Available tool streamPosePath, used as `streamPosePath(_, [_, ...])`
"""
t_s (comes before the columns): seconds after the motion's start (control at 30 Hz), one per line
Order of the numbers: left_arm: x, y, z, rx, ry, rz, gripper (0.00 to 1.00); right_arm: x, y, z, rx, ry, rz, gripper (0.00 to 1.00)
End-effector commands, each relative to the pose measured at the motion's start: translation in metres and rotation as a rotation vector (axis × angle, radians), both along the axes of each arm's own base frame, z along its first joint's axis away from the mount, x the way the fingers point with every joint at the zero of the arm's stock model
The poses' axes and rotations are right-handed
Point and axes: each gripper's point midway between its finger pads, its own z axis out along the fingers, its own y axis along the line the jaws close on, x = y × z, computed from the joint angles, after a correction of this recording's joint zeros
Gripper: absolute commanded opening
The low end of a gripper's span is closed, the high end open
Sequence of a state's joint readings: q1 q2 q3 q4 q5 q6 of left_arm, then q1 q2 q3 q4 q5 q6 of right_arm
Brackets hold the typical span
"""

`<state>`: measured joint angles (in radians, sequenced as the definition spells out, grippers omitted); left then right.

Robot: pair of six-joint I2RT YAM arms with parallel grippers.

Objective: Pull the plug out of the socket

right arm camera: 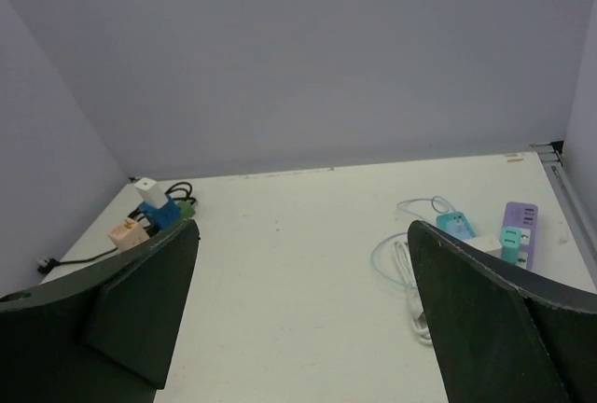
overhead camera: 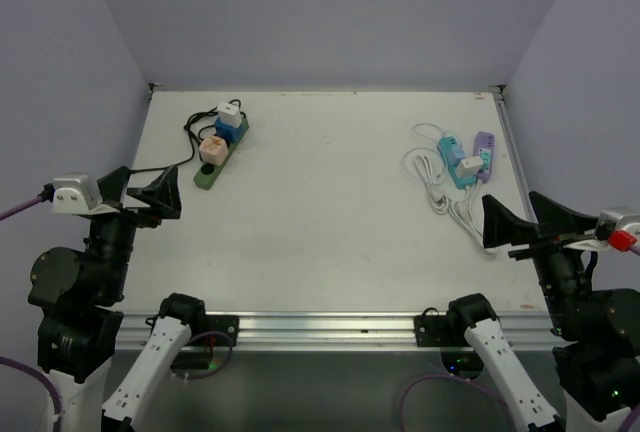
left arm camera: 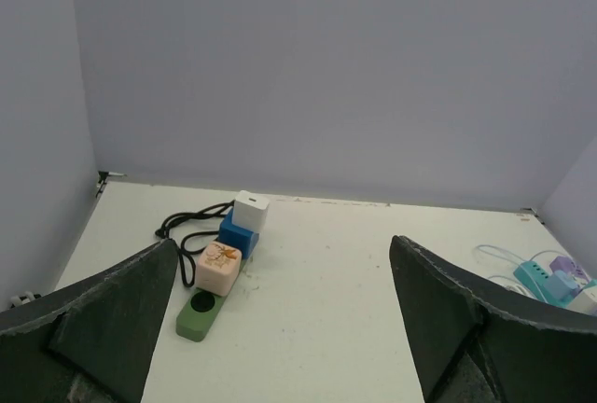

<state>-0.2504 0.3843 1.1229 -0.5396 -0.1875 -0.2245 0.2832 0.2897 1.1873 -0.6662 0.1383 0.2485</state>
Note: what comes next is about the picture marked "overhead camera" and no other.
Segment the green power strip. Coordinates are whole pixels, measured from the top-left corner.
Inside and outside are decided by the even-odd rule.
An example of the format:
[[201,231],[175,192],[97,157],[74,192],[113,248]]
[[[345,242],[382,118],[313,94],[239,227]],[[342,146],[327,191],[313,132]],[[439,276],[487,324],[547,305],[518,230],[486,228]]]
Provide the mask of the green power strip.
[[202,164],[193,178],[195,186],[203,190],[213,186],[248,132],[249,123],[243,117],[241,125],[233,127],[217,119],[213,129],[214,133],[205,137],[198,148]]

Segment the pink cube adapter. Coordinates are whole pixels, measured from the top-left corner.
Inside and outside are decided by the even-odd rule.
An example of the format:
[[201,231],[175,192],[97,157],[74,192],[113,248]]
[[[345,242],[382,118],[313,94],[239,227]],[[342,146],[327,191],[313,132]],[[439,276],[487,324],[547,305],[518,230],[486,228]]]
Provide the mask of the pink cube adapter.
[[216,135],[208,136],[199,145],[199,155],[203,163],[222,166],[229,155],[227,142]]

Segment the blue cube adapter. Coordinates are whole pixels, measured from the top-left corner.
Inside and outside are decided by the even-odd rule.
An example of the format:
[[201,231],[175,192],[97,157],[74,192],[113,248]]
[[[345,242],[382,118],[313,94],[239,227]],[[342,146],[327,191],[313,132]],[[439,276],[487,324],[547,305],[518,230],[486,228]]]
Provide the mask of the blue cube adapter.
[[224,139],[228,144],[238,144],[249,128],[246,116],[242,115],[241,118],[241,124],[238,127],[234,127],[225,124],[222,119],[218,117],[214,122],[214,128],[216,129],[215,135]]

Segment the white charger plug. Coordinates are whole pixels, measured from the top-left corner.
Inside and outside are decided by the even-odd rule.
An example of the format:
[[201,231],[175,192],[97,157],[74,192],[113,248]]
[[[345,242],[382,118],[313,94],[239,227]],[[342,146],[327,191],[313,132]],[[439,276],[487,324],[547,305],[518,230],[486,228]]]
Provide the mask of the white charger plug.
[[221,102],[217,106],[218,118],[220,122],[231,128],[239,128],[242,125],[243,117],[240,106],[236,103]]

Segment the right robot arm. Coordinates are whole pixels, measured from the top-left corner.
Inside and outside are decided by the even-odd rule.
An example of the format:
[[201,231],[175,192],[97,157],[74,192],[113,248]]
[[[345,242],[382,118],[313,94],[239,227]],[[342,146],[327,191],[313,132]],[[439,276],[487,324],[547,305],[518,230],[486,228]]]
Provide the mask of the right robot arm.
[[599,253],[638,253],[639,215],[614,208],[589,216],[538,192],[529,199],[535,222],[483,196],[483,245],[509,245],[510,258],[534,264],[551,332],[567,343],[552,351],[566,414],[539,392],[483,295],[450,302],[447,336],[480,357],[517,430],[628,431],[639,419],[639,293],[596,290],[592,279]]

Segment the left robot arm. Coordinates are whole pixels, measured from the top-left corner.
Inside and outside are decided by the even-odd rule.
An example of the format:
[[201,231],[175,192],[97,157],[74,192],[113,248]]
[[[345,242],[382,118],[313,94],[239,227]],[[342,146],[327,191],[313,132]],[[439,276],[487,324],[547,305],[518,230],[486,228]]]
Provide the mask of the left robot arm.
[[50,421],[55,431],[137,430],[180,350],[207,335],[203,301],[169,295],[134,365],[112,395],[104,395],[124,319],[113,307],[124,298],[136,233],[177,220],[182,211],[177,167],[144,187],[129,187],[131,175],[125,166],[99,180],[68,174],[46,188],[54,213],[90,224],[84,250],[52,248],[30,273],[28,301],[43,312],[38,365],[55,389]]

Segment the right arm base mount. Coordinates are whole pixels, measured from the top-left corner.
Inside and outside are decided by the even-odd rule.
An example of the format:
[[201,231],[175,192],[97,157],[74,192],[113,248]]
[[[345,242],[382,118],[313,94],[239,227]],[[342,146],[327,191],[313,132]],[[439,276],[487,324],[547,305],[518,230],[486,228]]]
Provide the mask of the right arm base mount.
[[455,344],[447,317],[435,307],[427,307],[416,315],[413,318],[413,328],[416,346],[419,348],[448,347]]

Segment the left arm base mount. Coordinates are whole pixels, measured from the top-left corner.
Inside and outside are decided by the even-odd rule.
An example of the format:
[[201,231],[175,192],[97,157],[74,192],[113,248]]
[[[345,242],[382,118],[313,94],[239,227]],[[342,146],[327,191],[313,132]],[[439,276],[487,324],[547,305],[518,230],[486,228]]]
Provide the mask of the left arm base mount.
[[[159,315],[155,314],[153,316],[146,317],[144,323],[146,326],[150,327],[151,330],[155,326],[155,322],[157,321]],[[197,330],[197,333],[208,332],[208,331],[216,331],[225,333],[231,339],[232,345],[235,347],[237,343],[237,337],[240,330],[240,318],[238,315],[225,315],[225,314],[217,314],[211,315],[206,314],[204,322],[199,326],[200,328]],[[214,338],[203,338],[196,342],[198,346],[205,346],[214,348],[215,346]]]

